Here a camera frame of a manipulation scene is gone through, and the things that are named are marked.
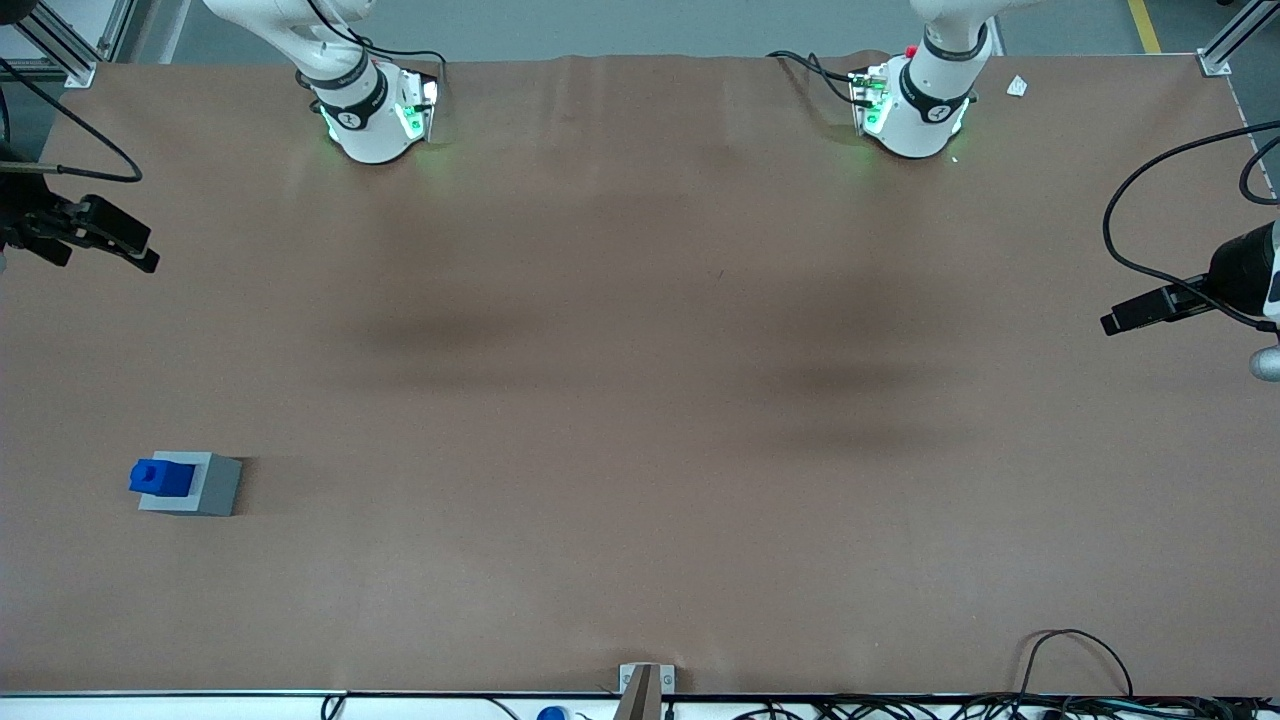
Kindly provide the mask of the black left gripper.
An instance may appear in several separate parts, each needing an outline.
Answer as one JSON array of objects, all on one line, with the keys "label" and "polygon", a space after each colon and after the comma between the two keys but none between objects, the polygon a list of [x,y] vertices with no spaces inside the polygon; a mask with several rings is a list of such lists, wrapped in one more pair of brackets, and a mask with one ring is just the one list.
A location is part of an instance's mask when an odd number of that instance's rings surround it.
[{"label": "black left gripper", "polygon": [[1251,320],[1266,311],[1276,275],[1275,223],[1270,222],[1219,246],[1204,277],[1176,281],[1111,306],[1100,324],[1107,337],[1180,319],[1180,307],[1211,307]]}]

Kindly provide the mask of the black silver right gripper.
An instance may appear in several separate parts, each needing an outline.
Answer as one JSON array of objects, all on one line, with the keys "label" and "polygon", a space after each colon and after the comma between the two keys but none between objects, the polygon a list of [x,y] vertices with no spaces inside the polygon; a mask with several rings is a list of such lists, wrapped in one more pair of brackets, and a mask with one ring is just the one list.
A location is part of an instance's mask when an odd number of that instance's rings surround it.
[{"label": "black silver right gripper", "polygon": [[44,177],[60,173],[56,164],[3,159],[3,247],[23,249],[55,266],[67,266],[72,255],[68,240],[76,236],[77,225],[96,238],[96,249],[143,273],[155,273],[160,255],[148,246],[150,227],[101,196],[86,195],[76,204],[54,193]]}]

